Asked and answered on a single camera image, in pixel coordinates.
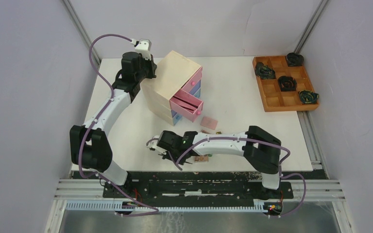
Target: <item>black mounting plate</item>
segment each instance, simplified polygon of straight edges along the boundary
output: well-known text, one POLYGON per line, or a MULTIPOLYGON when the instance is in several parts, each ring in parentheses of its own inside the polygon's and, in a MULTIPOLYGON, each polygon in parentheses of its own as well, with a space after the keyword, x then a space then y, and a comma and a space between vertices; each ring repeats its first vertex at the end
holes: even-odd
MULTIPOLYGON (((157 176, 146 179, 133 179, 133 189, 142 197, 142 202, 160 207, 235 207, 254 206, 254 199, 280 199, 281 191, 284 199, 293 199, 291 183, 281 182, 278 191, 271 191, 262 186, 260 180, 248 181, 248 177, 232 178, 231 172, 217 172, 211 178, 205 179, 198 173, 182 172, 184 179, 159 179, 157 176), (192 196, 190 192, 212 194, 211 196, 192 196)), ((105 184, 104 198, 124 198, 110 184, 105 184)))

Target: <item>black motor joint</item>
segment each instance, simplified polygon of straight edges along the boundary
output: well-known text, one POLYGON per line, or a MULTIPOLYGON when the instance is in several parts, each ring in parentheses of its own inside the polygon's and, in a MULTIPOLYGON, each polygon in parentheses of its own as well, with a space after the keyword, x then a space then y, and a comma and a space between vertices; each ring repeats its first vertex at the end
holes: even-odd
MULTIPOLYGON (((281 145, 281 141, 258 126, 250 126, 245 133, 249 139, 281 145)), ((259 172, 276 174, 279 170, 279 155, 281 150, 275 147, 259 144, 254 147, 253 142, 247 141, 244 150, 244 158, 259 172)))
MULTIPOLYGON (((166 155, 163 155, 163 159, 169 159, 169 153, 171 153, 172 158, 177 161, 179 157, 189 149, 194 141, 195 135, 198 132, 196 131, 187 131, 184 133, 184 136, 179 136, 172 131, 162 131, 159 136, 157 146, 168 151, 166 155)), ((191 156, 198 156, 196 152, 190 150, 180 161, 179 164, 183 165, 188 158, 191 156)))
MULTIPOLYGON (((117 186, 126 194, 131 195, 134 190, 134 185, 132 183, 131 174, 128 172, 125 183, 123 185, 117 185, 117 186)), ((116 192, 119 192, 119 191, 111 183, 105 182, 104 192, 103 192, 104 195, 105 193, 116 193, 116 192)))
POLYGON ((129 93, 132 102, 141 90, 142 80, 156 78, 157 65, 153 62, 152 55, 151 60, 146 60, 139 53, 126 52, 122 55, 121 66, 112 87, 129 93))

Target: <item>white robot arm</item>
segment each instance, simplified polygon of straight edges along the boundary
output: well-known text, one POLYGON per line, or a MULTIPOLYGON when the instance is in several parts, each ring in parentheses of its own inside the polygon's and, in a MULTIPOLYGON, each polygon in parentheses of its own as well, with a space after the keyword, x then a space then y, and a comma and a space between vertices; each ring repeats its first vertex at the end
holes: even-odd
POLYGON ((253 143, 248 142, 248 135, 250 137, 255 136, 258 140, 261 139, 261 141, 270 142, 278 146, 281 144, 277 138, 261 128, 250 126, 247 132, 236 134, 186 132, 182 139, 173 132, 163 131, 160 136, 155 137, 158 138, 158 140, 151 141, 147 147, 159 152, 164 159, 170 159, 169 151, 174 160, 179 159, 181 156, 180 153, 185 152, 189 147, 196 144, 197 145, 192 148, 191 152, 187 153, 188 157, 205 154, 230 154, 242 156, 245 157, 254 168, 261 172, 262 185, 265 188, 277 190, 280 184, 278 171, 280 150, 272 147, 265 147, 263 145, 259 145, 258 148, 255 148, 253 143), (267 154, 268 160, 260 161, 265 159, 262 154, 267 154))
POLYGON ((132 40, 136 52, 126 52, 122 56, 122 69, 117 73, 110 92, 101 108, 82 126, 74 125, 69 131, 71 159, 82 167, 97 171, 119 186, 125 185, 128 172, 112 160, 112 150, 107 136, 119 115, 134 100, 140 91, 142 80, 155 78, 156 64, 151 55, 151 42, 147 39, 132 40), (84 134, 91 127, 80 154, 84 134))

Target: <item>purple cable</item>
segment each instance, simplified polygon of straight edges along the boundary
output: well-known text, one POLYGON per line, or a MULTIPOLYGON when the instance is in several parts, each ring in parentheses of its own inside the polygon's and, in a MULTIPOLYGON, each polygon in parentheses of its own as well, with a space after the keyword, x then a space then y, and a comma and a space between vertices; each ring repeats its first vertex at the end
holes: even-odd
MULTIPOLYGON (((104 177, 103 175, 99 174, 99 177, 101 177, 102 179, 104 179, 106 182, 111 182, 110 180, 108 180, 106 177, 104 177)), ((141 214, 134 214, 134 215, 122 215, 123 217, 137 217, 137 216, 146 216, 146 215, 155 215, 155 214, 158 214, 159 213, 159 210, 155 207, 152 207, 152 206, 149 206, 147 204, 144 204, 140 201, 137 201, 136 199, 132 198, 131 196, 129 196, 128 194, 126 194, 121 188, 118 187, 118 185, 114 184, 113 182, 111 182, 111 185, 116 188, 122 195, 124 195, 126 198, 130 199, 131 201, 135 202, 136 204, 138 205, 142 205, 144 207, 147 207, 147 208, 150 208, 150 209, 153 209, 155 211, 153 212, 146 212, 146 213, 141 213, 141 214)))
MULTIPOLYGON (((89 61, 91 62, 91 66, 92 68, 94 69, 94 71, 99 75, 100 78, 102 78, 102 80, 104 80, 106 82, 106 84, 109 86, 109 88, 111 89, 111 98, 109 99, 109 101, 106 103, 106 105, 99 111, 99 113, 96 115, 95 119, 92 121, 92 123, 90 124, 90 126, 88 127, 88 129, 85 131, 85 134, 84 134, 84 137, 82 139, 82 142, 81 142, 81 146, 79 147, 79 155, 78 155, 78 167, 79 167, 79 174, 81 175, 82 178, 86 179, 86 178, 89 178, 90 176, 96 174, 96 172, 91 172, 89 175, 85 175, 84 172, 82 171, 82 153, 84 151, 84 146, 85 146, 85 141, 86 139, 88 138, 88 134, 89 132, 91 131, 92 127, 95 125, 95 122, 98 120, 98 118, 102 115, 102 113, 105 111, 105 109, 109 106, 109 104, 112 102, 111 99, 114 97, 115 93, 114 93, 114 89, 112 87, 112 85, 108 82, 108 80, 103 76, 101 75, 101 73, 99 73, 98 69, 96 68, 93 60, 92 60, 92 49, 94 48, 94 45, 95 43, 104 38, 104 37, 107 37, 107 36, 115 36, 115 37, 119 37, 119 38, 122 38, 122 39, 126 39, 128 41, 132 41, 131 39, 125 37, 125 36, 122 36, 122 35, 118 35, 118 34, 105 34, 105 35, 101 35, 100 37, 96 38, 91 46, 89 47, 89 61)), ((104 179, 105 181, 107 182, 111 182, 110 180, 108 180, 107 178, 105 178, 103 175, 99 174, 99 177, 101 177, 102 179, 104 179)), ((125 217, 136 217, 136 216, 145 216, 145 215, 153 215, 153 214, 157 214, 159 212, 159 210, 155 207, 152 207, 152 206, 149 206, 149 205, 146 205, 146 204, 143 204, 137 200, 135 200, 134 198, 132 198, 131 196, 129 196, 128 194, 126 194, 122 189, 120 189, 116 184, 114 184, 113 182, 111 182, 111 185, 116 188, 122 195, 124 195, 126 198, 129 198, 130 200, 132 200, 133 202, 139 204, 139 205, 142 205, 144 207, 147 207, 147 208, 150 208, 150 209, 153 209, 155 210, 154 212, 147 212, 147 213, 141 213, 141 214, 135 214, 135 215, 123 215, 125 217)))
POLYGON ((173 159, 172 154, 171 154, 170 151, 168 151, 168 155, 170 156, 172 162, 175 164, 175 167, 177 167, 179 170, 182 171, 182 168, 181 168, 178 164, 176 164, 176 162, 175 162, 175 160, 173 159))
POLYGON ((155 140, 158 140, 158 138, 151 138, 151 139, 149 139, 148 142, 147 142, 147 146, 148 146, 148 144, 150 144, 152 141, 155 141, 155 140))
POLYGON ((304 193, 303 193, 303 196, 301 198, 300 203, 293 210, 291 210, 291 211, 289 211, 289 212, 287 212, 287 213, 285 213, 283 215, 271 216, 271 217, 280 218, 280 217, 284 217, 284 216, 290 215, 290 214, 294 213, 295 211, 297 211, 302 206, 302 204, 304 203, 305 196, 306 196, 306 181, 305 181, 305 178, 300 173, 292 173, 292 174, 289 174, 287 176, 281 177, 281 179, 285 180, 285 179, 288 179, 289 177, 293 177, 293 176, 299 176, 303 180, 303 183, 304 183, 304 193))

